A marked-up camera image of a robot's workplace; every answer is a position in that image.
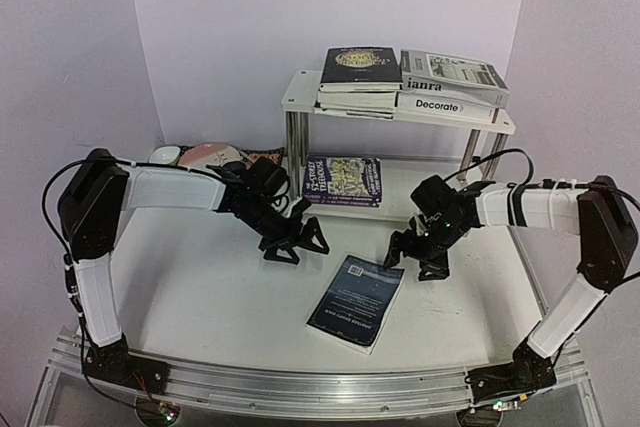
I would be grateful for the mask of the dark blue paperback book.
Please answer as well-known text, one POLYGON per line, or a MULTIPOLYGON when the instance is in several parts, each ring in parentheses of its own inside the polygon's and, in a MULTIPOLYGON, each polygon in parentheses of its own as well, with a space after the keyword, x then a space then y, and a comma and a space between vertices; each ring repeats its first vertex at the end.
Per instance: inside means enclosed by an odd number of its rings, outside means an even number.
POLYGON ((312 332, 369 355, 404 282, 404 271, 346 255, 306 321, 312 332))

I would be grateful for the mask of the grey photo cover book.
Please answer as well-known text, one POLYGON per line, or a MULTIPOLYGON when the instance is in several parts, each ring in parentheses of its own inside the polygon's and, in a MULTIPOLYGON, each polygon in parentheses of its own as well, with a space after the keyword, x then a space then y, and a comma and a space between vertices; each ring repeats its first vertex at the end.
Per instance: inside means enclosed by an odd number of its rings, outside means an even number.
POLYGON ((404 90, 438 93, 496 108, 506 108, 509 88, 495 67, 484 61, 417 50, 400 51, 404 90))

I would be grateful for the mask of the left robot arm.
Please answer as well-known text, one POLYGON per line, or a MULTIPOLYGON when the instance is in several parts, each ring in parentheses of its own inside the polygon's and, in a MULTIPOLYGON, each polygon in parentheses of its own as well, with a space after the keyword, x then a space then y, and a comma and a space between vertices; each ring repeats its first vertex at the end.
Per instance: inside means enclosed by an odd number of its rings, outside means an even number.
POLYGON ((318 219, 305 215, 310 202, 291 200, 288 173, 266 158, 197 168, 119 159, 96 148, 50 180, 68 171, 74 175, 57 201, 58 218, 50 217, 47 191, 41 211, 64 249, 65 288, 86 343, 81 371, 90 380, 154 394, 166 389, 168 364, 131 353, 115 296, 113 256, 137 211, 230 214, 259 235, 267 261, 296 265, 301 250, 330 251, 318 219))

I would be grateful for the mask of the brown Decorate book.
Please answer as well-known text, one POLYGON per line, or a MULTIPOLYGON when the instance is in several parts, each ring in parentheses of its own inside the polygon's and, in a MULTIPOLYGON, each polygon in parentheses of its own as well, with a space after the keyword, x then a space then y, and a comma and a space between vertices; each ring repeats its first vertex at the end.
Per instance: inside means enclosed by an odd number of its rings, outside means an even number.
POLYGON ((447 97, 400 93, 397 111, 412 115, 437 115, 481 123, 495 122, 498 109, 447 97))

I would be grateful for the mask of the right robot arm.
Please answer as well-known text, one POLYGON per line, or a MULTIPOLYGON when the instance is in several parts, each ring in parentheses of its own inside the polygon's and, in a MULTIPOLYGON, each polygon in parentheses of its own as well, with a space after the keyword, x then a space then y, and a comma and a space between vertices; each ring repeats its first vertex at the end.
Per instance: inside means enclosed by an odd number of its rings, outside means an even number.
POLYGON ((556 383, 566 343, 617 288, 638 278, 628 271, 639 246, 634 214, 639 202, 608 175, 591 181, 544 179, 537 183, 476 181, 460 189, 438 175, 410 195, 416 215, 391 234, 383 266, 404 257, 419 264, 422 281, 449 276, 449 251, 473 230, 508 227, 535 246, 538 280, 564 280, 544 316, 507 363, 479 367, 465 382, 476 405, 514 401, 556 383))

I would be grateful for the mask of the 52-Storey Treehouse book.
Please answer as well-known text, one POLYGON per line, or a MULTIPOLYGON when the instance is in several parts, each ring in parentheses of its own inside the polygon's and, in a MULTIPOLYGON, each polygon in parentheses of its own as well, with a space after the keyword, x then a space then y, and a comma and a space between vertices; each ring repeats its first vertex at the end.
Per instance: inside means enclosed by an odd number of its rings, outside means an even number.
POLYGON ((302 194, 313 204, 378 208, 383 197, 380 159, 309 156, 302 194))

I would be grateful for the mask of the blue orange paperback book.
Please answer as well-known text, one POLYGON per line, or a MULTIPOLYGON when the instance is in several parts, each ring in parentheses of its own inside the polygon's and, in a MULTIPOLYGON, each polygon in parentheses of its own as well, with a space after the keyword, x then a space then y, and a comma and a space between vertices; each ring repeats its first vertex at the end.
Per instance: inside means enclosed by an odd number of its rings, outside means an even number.
POLYGON ((347 107, 393 109, 398 93, 391 92, 319 92, 319 104, 347 107))

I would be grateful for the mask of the black notebook with barcode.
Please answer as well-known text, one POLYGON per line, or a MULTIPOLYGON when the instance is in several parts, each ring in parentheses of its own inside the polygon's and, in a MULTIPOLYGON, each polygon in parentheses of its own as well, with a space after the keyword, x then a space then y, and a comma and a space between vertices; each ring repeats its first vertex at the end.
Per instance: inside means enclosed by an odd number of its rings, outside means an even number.
POLYGON ((396 91, 402 76, 391 47, 342 47, 327 51, 320 92, 396 91))

